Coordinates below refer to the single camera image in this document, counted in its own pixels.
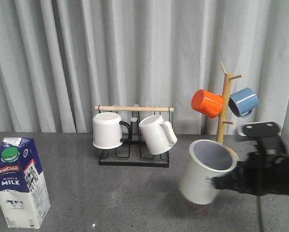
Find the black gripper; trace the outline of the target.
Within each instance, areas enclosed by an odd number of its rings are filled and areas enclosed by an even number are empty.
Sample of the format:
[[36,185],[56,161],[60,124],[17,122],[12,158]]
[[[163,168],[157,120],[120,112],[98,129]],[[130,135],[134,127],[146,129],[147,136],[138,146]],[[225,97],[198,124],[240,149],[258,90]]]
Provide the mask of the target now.
[[275,122],[255,122],[237,126],[237,141],[253,141],[256,151],[237,162],[221,177],[214,177],[216,189],[229,189],[256,196],[289,195],[289,154]]

